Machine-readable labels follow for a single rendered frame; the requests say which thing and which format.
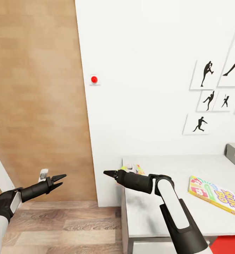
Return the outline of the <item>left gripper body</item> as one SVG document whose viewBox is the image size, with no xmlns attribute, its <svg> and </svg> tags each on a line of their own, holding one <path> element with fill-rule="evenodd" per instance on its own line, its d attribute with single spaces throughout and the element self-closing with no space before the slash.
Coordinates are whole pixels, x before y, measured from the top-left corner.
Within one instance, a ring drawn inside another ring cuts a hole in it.
<svg viewBox="0 0 235 254">
<path fill-rule="evenodd" d="M 47 177 L 45 181 L 32 185 L 33 198 L 43 194 L 49 194 L 52 188 L 51 178 Z"/>
</svg>

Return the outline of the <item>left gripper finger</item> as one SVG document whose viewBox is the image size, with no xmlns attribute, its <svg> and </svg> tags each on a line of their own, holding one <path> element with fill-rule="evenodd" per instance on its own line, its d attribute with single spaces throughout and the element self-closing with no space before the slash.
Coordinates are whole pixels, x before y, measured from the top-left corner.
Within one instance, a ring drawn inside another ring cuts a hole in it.
<svg viewBox="0 0 235 254">
<path fill-rule="evenodd" d="M 57 184 L 55 184 L 55 185 L 52 185 L 52 188 L 51 188 L 51 190 L 50 190 L 50 191 L 52 191 L 52 190 L 56 189 L 57 187 L 61 186 L 62 184 L 63 184 L 63 182 L 61 182 L 61 183 L 57 183 Z"/>
<path fill-rule="evenodd" d="M 60 180 L 60 179 L 62 179 L 62 178 L 64 178 L 64 177 L 66 177 L 66 176 L 67 176 L 66 174 L 53 176 L 53 177 L 51 178 L 52 185 L 54 185 L 54 182 L 56 182 L 56 181 L 58 181 L 58 180 Z"/>
</svg>

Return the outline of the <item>jigsaw puzzle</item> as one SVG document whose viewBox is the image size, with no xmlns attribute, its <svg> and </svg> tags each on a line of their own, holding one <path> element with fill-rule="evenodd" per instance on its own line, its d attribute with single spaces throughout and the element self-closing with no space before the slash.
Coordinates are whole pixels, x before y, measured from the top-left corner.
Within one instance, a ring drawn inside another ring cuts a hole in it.
<svg viewBox="0 0 235 254">
<path fill-rule="evenodd" d="M 143 174 L 142 171 L 141 171 L 141 167 L 139 167 L 139 165 L 137 165 L 137 167 L 138 167 L 138 170 L 139 170 L 139 173 L 138 173 L 138 174 L 141 174 L 141 175 L 144 176 L 144 174 Z M 122 169 L 122 170 L 125 170 L 125 171 L 128 170 L 127 167 L 122 167 L 121 169 Z"/>
</svg>

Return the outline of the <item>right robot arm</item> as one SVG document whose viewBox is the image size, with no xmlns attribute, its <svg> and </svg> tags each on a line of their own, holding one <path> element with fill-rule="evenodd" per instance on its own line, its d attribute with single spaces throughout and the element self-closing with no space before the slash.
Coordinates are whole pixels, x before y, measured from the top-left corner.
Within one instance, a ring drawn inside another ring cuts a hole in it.
<svg viewBox="0 0 235 254">
<path fill-rule="evenodd" d="M 105 170 L 103 174 L 115 178 L 125 188 L 147 194 L 152 193 L 153 179 L 156 179 L 154 192 L 163 199 L 164 204 L 159 206 L 177 254 L 213 254 L 186 204 L 178 198 L 170 176 L 143 176 L 138 174 L 138 167 L 133 162 L 127 164 L 127 169 Z"/>
</svg>

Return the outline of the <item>board game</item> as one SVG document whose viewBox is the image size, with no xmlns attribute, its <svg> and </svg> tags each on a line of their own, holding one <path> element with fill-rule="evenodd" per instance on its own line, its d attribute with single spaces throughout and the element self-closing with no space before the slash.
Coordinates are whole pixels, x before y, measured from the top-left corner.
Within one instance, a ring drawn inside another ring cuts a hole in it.
<svg viewBox="0 0 235 254">
<path fill-rule="evenodd" d="M 235 215 L 235 193 L 230 190 L 190 176 L 188 193 Z"/>
</svg>

